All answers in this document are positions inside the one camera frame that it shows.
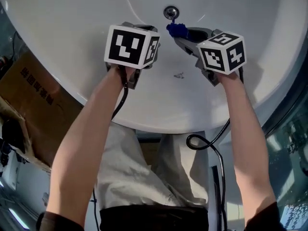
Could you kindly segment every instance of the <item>forearm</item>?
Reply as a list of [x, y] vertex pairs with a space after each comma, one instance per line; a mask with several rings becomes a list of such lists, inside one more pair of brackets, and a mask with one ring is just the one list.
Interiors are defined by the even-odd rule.
[[85, 216], [121, 89], [120, 76], [111, 69], [67, 132], [52, 165], [48, 211], [76, 220], [76, 213], [67, 216], [71, 212], [62, 208], [80, 208], [77, 219]]
[[223, 86], [229, 107], [236, 176], [267, 180], [269, 159], [265, 137], [244, 85], [234, 75], [226, 78]]
[[240, 79], [233, 74], [221, 82], [227, 95], [234, 169], [247, 223], [276, 201], [269, 180], [268, 151], [263, 131]]

